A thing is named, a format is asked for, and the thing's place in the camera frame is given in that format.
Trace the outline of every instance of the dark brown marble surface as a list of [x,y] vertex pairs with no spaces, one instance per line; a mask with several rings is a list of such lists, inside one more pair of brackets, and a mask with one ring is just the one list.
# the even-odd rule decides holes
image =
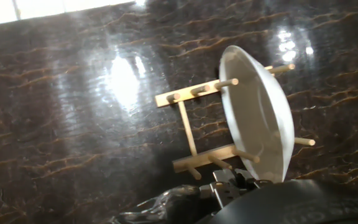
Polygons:
[[[277,80],[317,143],[287,178],[358,188],[358,1],[155,0],[0,25],[0,223],[102,223],[210,182],[173,173],[190,151],[154,96],[216,79],[229,45],[296,64]],[[219,94],[185,104],[199,151],[232,143]]]

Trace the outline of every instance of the black object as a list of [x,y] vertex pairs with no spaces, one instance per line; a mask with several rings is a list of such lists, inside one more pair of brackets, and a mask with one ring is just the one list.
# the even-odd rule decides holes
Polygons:
[[315,180],[291,180],[248,192],[208,222],[198,223],[358,223],[358,191]]
[[273,184],[269,180],[256,180],[241,169],[216,170],[213,175],[216,182],[200,188],[175,187],[120,213],[110,223],[358,223],[358,191],[345,185],[316,180]]

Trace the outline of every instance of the white plate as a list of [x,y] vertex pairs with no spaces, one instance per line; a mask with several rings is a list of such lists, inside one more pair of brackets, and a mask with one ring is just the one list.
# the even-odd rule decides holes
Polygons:
[[237,78],[239,84],[222,88],[223,108],[238,150],[260,157],[243,159],[256,179],[284,181],[294,145],[290,106],[280,84],[264,67],[237,46],[223,53],[221,81]]

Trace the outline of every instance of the wooden peg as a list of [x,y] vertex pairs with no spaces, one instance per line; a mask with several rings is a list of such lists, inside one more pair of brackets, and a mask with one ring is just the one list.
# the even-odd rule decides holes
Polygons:
[[228,164],[227,162],[224,162],[214,156],[208,156],[208,160],[215,163],[222,169],[233,169],[233,167],[230,164]]
[[202,93],[202,92],[205,92],[205,91],[209,91],[211,89],[211,87],[209,87],[209,85],[203,85],[203,86],[200,86],[198,88],[194,88],[190,91],[190,93],[193,95],[193,96],[198,96],[199,93]]
[[220,89],[225,86],[238,85],[238,84],[239,84],[239,80],[236,78],[233,78],[233,79],[226,80],[223,82],[218,82],[214,86],[215,86],[215,88]]
[[316,141],[313,139],[295,138],[295,143],[306,146],[314,146],[316,144]]
[[186,164],[186,168],[196,180],[201,180],[201,174],[194,167]]
[[280,72],[287,72],[289,70],[293,70],[294,68],[295,68],[294,64],[289,64],[289,65],[282,65],[282,66],[278,66],[278,67],[275,67],[275,68],[271,68],[268,71],[271,74],[274,74],[274,73],[280,73]]
[[191,155],[197,156],[196,144],[194,142],[193,133],[191,133],[190,122],[189,117],[187,117],[185,102],[179,101],[178,106],[180,110],[181,119],[183,120],[183,125],[185,127],[187,141],[189,142]]
[[231,152],[236,156],[239,156],[239,157],[244,158],[244,159],[248,159],[249,161],[252,161],[254,163],[260,162],[259,156],[253,156],[253,155],[251,155],[249,153],[246,153],[246,152],[243,152],[243,151],[240,151],[240,150],[237,150],[237,149],[232,149]]
[[179,93],[174,93],[174,94],[172,94],[172,95],[167,96],[167,100],[168,100],[169,102],[172,102],[172,101],[174,101],[174,100],[179,100],[179,98],[180,98],[180,94],[179,94]]

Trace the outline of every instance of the wooden rack frame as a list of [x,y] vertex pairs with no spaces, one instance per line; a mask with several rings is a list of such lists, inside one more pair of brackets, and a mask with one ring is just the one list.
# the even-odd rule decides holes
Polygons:
[[[273,68],[272,66],[265,67],[265,69],[268,70],[272,75],[274,75],[276,72],[286,72],[294,68],[294,64],[283,65],[276,68]],[[220,80],[213,80],[155,96],[155,101],[158,107],[178,103],[183,125],[185,127],[191,156],[173,161],[173,168],[175,172],[183,172],[187,170],[193,175],[195,179],[199,180],[201,178],[201,174],[195,169],[199,166],[214,163],[219,167],[231,169],[231,165],[227,162],[224,162],[223,159],[228,159],[234,156],[240,156],[255,163],[260,161],[259,157],[257,156],[238,151],[233,144],[198,154],[193,138],[193,133],[191,132],[190,122],[187,117],[184,101],[216,93],[225,86],[237,85],[238,83],[239,80],[236,78],[224,82],[221,82]],[[295,138],[295,143],[312,146],[315,144],[315,141],[312,139]]]

